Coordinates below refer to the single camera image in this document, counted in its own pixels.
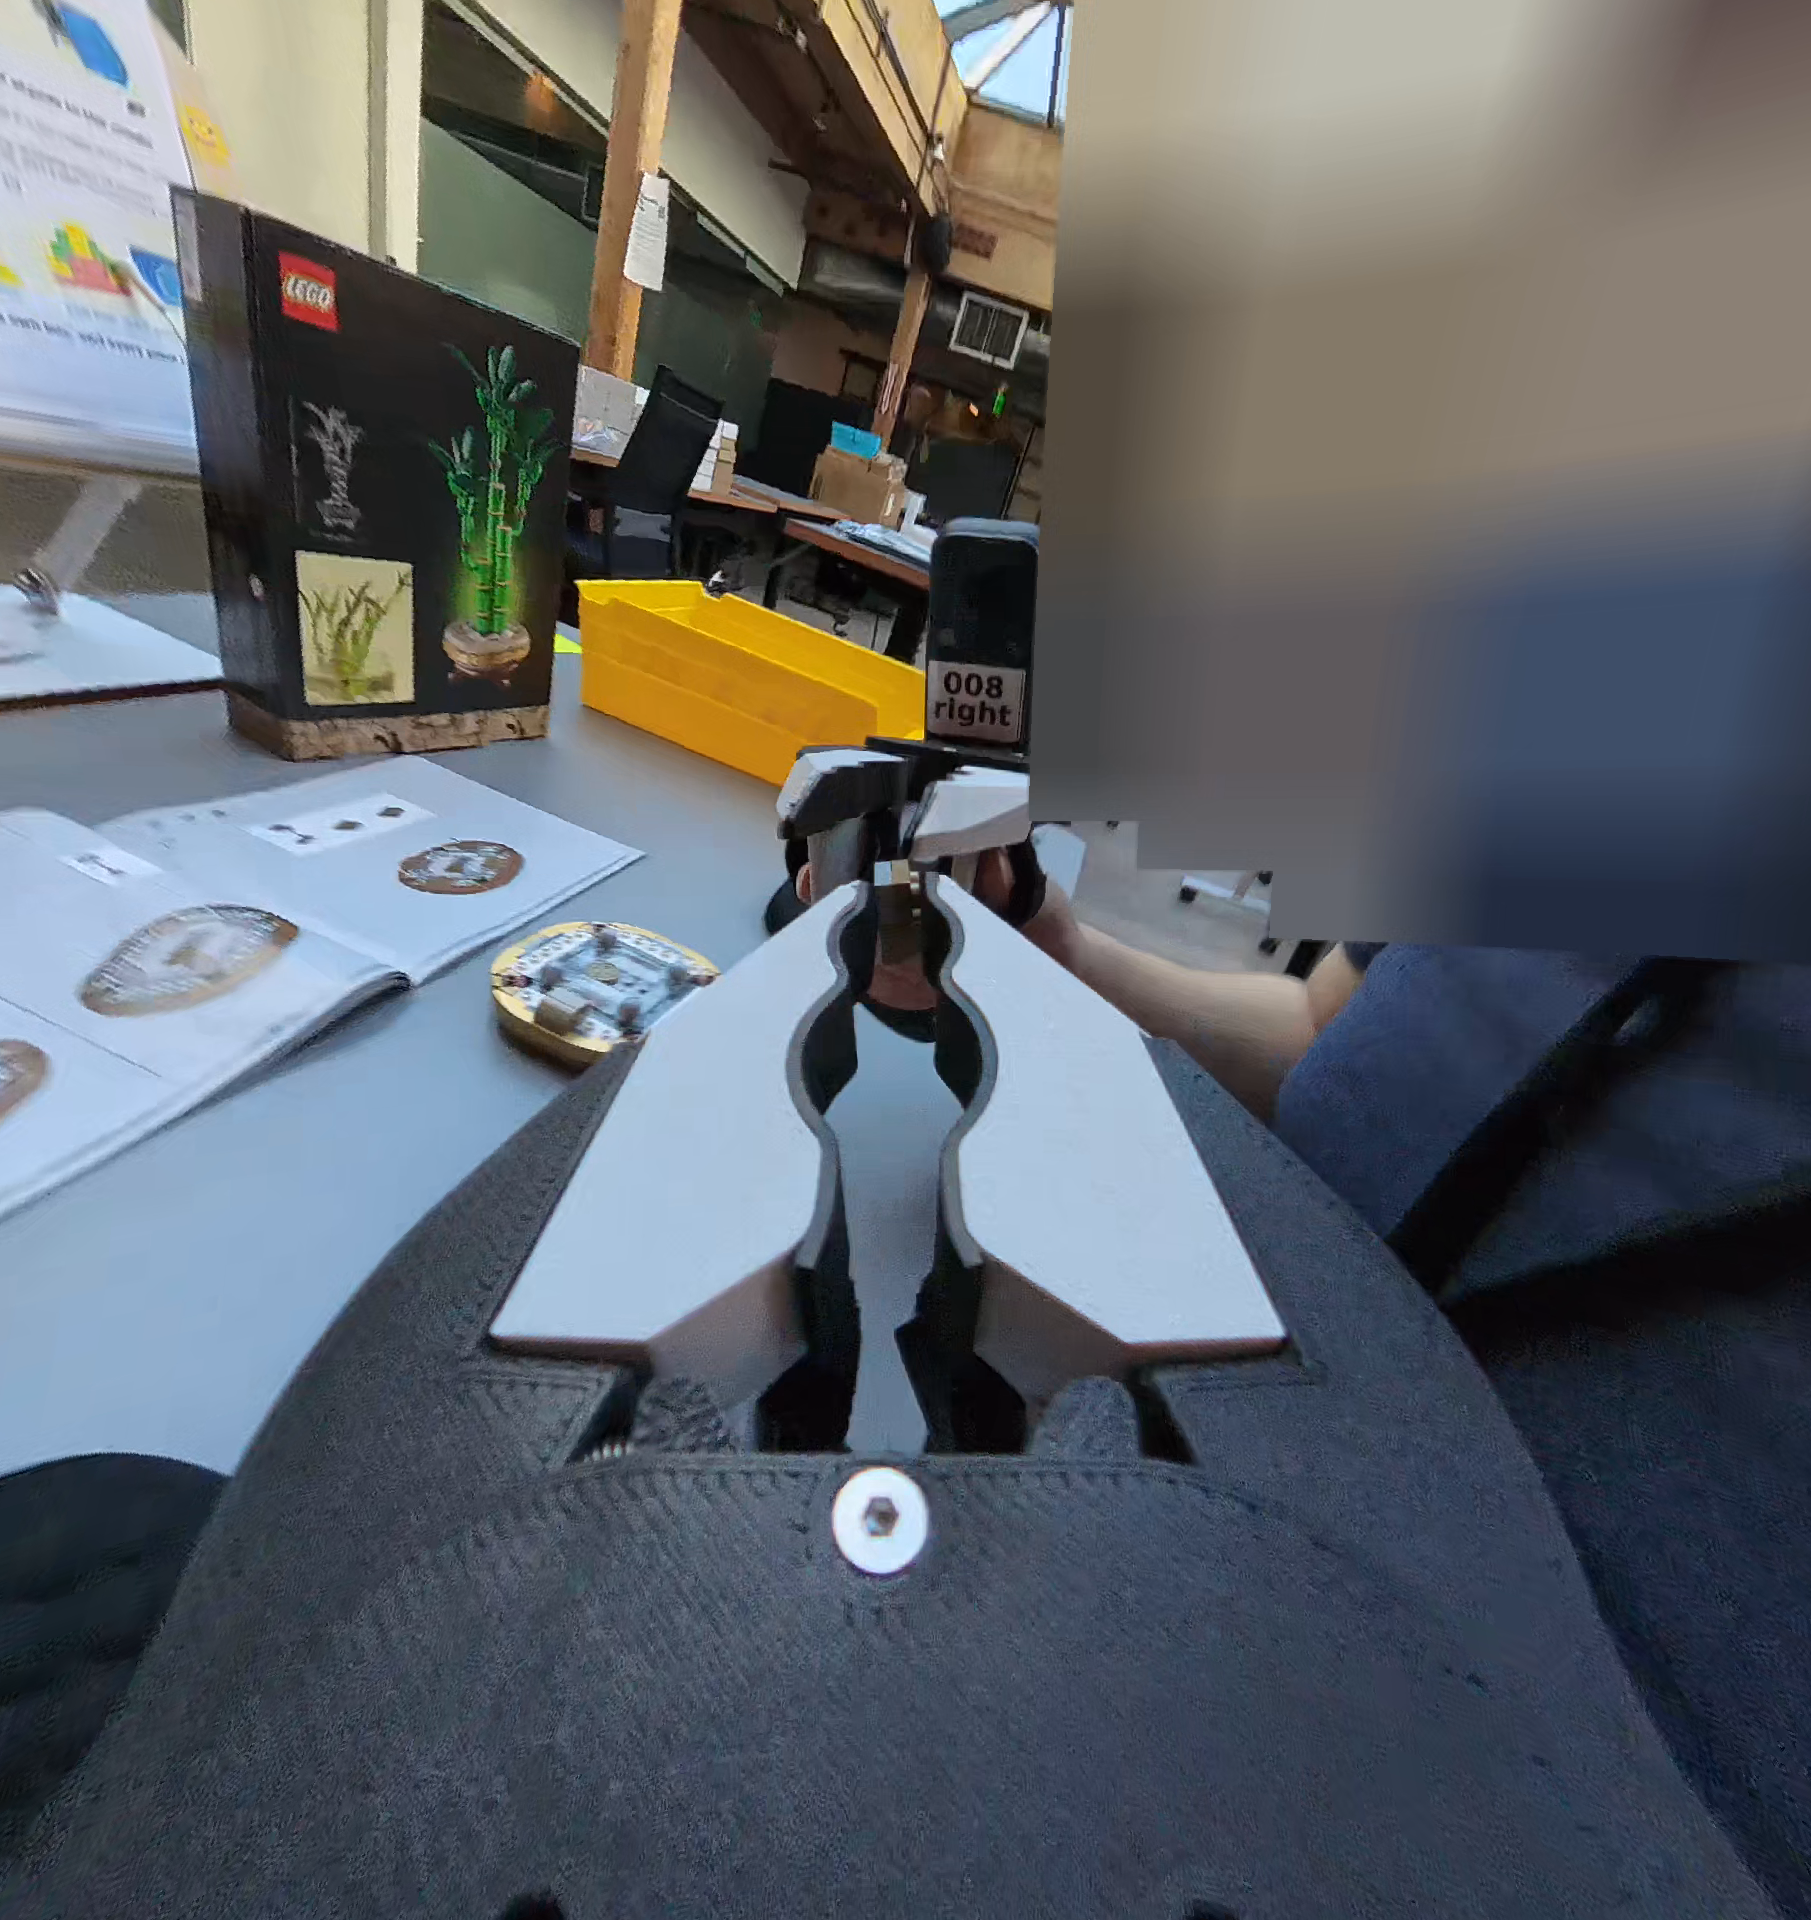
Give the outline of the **cardboard box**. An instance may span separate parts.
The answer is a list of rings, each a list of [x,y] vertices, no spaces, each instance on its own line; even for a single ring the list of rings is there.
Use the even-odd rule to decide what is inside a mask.
[[[859,458],[859,453],[828,444],[817,458],[811,498],[819,512],[834,512],[834,524],[895,533],[906,517],[906,470],[892,453]]]

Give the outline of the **round gold lego base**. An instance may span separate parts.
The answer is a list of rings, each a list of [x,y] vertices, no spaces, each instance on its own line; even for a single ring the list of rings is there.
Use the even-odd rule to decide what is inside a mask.
[[[544,928],[507,945],[485,981],[500,1031],[539,1061],[589,1073],[602,1056],[643,1045],[722,966],[643,928]]]

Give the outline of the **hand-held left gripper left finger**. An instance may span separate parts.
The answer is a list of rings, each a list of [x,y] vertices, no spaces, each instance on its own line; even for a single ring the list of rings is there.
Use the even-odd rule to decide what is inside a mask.
[[[759,1397],[811,1350],[811,1274],[846,1210],[828,1077],[853,1065],[847,953],[870,883],[839,883],[746,966],[689,992],[596,1108],[485,1338]]]

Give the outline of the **dark textured cloth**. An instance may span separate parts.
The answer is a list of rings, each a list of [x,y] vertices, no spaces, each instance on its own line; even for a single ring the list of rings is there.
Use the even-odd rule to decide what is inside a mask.
[[[143,1453],[0,1475],[0,1863],[111,1722],[225,1486]]]

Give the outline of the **person's right hand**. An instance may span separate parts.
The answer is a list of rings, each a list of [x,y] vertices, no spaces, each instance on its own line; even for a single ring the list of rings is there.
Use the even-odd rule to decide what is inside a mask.
[[[1031,899],[1013,911],[1013,933],[1097,993],[1114,993],[1114,977],[1133,963],[1125,945],[1076,928],[1070,896],[1055,878],[1039,878]]]

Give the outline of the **yellow plastic bin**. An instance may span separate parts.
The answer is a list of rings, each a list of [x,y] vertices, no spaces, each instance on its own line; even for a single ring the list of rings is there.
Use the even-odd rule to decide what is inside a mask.
[[[689,580],[582,580],[582,702],[784,784],[800,752],[927,734],[927,676]]]

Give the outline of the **grey display stand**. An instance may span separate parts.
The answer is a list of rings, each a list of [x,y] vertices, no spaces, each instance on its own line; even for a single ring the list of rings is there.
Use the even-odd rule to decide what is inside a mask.
[[[219,690],[219,652],[88,590],[123,517],[147,490],[181,490],[181,473],[0,444],[0,512],[30,489],[67,498],[45,533],[0,533],[0,713]]]

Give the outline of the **wooden post with paper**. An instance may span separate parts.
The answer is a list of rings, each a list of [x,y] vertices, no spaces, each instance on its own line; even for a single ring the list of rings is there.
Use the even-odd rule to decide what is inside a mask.
[[[629,0],[617,53],[612,150],[596,194],[587,366],[632,381],[643,285],[629,278],[629,238],[643,183],[664,168],[664,130],[680,53],[680,0]]]

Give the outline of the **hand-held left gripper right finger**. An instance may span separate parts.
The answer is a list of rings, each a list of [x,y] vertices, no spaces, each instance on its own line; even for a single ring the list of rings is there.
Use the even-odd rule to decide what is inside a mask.
[[[1174,1108],[1140,1031],[957,878],[935,1073],[961,1100],[935,1219],[973,1280],[968,1348],[1024,1405],[1160,1367],[1238,1367],[1290,1329]]]

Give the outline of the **black office chair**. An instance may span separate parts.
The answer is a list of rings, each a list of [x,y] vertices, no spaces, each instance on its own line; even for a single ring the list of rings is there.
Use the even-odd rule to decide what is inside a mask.
[[[680,512],[722,432],[722,401],[654,368],[632,438],[602,478],[602,580],[675,580]]]

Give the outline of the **person's right forearm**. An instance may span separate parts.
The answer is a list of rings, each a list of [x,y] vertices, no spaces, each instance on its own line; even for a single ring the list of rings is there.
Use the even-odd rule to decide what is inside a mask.
[[[1284,1077],[1359,992],[1350,950],[1327,950],[1306,977],[1194,970],[1110,933],[1076,933],[1076,977],[1140,1034],[1177,1045],[1259,1124],[1277,1114]]]

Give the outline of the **white illustrated instruction sheet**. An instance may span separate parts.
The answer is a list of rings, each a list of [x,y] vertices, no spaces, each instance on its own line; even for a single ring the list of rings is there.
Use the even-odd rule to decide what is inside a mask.
[[[147,5],[0,0],[0,444],[193,470],[172,33]]]

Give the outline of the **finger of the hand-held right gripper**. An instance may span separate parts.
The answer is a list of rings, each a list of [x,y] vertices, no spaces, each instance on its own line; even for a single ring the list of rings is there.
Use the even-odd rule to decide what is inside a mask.
[[[906,814],[906,862],[968,862],[993,849],[1021,849],[1031,836],[1031,775],[961,770],[929,781]]]
[[[892,752],[800,752],[782,784],[776,834],[784,866],[811,871],[817,896],[872,878],[895,854],[906,759]]]

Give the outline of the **slim wooden post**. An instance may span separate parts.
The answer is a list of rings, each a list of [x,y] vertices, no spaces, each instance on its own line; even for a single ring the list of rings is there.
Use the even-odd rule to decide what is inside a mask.
[[[877,394],[872,394],[872,419],[870,419],[877,432],[877,444],[892,444],[892,432],[895,432],[895,412],[901,412],[901,394],[906,394],[927,305],[929,305],[929,278],[914,265],[906,281],[901,281],[892,360],[886,360],[886,377],[877,377]]]

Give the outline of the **wood edged office desk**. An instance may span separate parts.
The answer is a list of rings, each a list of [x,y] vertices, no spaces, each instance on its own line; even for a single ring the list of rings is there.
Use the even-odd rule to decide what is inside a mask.
[[[776,533],[776,505],[731,490],[685,490],[669,512],[629,505],[623,470],[602,453],[566,458],[564,556],[566,580],[689,580],[715,548],[722,565]]]
[[[927,663],[929,568],[846,524],[782,517],[766,565],[766,610],[811,610],[828,635],[853,637],[892,663]]]

